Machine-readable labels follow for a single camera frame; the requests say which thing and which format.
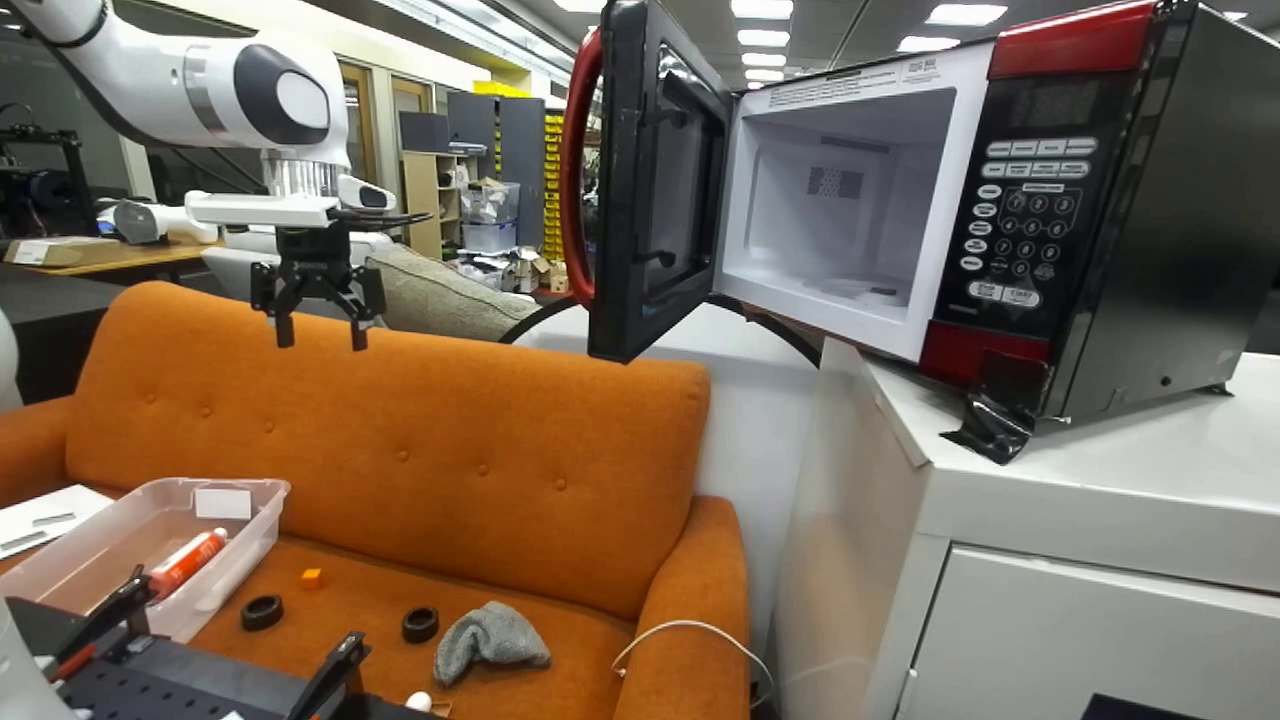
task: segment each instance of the ceiling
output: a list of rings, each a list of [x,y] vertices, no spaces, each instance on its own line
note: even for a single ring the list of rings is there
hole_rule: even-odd
[[[576,43],[597,17],[576,17],[555,8],[555,0],[488,0],[495,13],[509,13],[511,19],[532,19],[554,42]],[[720,70],[724,85],[744,85],[740,43],[737,43],[737,17],[729,13],[729,0],[663,0],[669,13],[685,25],[685,34],[700,43],[700,54]],[[1006,0],[1013,5],[1000,25],[980,34],[955,34],[955,30],[925,30],[925,17],[935,8],[935,0],[798,0],[798,13],[787,25],[752,25],[752,30],[787,30],[787,70],[794,73],[825,73],[843,65],[863,65],[894,58],[895,43],[908,34],[925,35],[962,35],[980,42],[1013,25],[1066,17],[1075,8],[1094,8],[1102,0]],[[1277,0],[1222,0],[1228,13],[1250,13],[1244,25],[1280,34],[1280,5]]]

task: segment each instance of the red microwave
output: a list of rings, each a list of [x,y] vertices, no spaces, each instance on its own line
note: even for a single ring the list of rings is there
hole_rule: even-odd
[[[614,0],[600,225],[564,235],[589,354],[704,295],[968,387],[955,442],[1223,387],[1280,269],[1280,49],[1187,0],[1110,5],[935,58],[724,94],[663,5]]]

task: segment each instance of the microwave door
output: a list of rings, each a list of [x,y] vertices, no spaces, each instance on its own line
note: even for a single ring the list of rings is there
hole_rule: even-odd
[[[729,95],[660,13],[606,13],[597,295],[589,354],[631,362],[714,295]]]

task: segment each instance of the microwave control panel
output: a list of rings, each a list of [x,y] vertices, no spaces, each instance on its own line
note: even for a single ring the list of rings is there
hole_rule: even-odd
[[[944,317],[1049,332],[1090,256],[1102,138],[984,141],[950,252]]]

